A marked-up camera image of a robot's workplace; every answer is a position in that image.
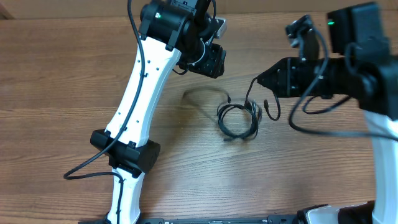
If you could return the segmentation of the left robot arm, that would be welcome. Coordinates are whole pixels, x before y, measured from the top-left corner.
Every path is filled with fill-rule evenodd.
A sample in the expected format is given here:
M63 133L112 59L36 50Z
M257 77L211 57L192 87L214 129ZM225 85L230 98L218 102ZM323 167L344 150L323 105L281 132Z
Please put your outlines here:
M136 223L144 176L154 166L160 145L149 129L171 73L222 76L225 50L215 43L226 20L209 7L211 0L151 1L140 15L137 55L130 79L112 120L93 131L91 144L108 156L114 179L113 200L105 223Z

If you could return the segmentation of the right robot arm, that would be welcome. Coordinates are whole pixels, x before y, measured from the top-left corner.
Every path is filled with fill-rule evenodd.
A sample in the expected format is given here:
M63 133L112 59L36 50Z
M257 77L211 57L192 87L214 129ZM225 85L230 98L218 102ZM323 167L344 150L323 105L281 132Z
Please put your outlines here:
M257 82L280 98L296 98L305 110L317 98L355 99L368 130L323 131L323 136L370 138L376 198L358 205L316 205L287 217L287 223L397 222L397 57L384 35L379 5L367 2L331 11L326 41L305 15L285 28L297 57L279 60Z

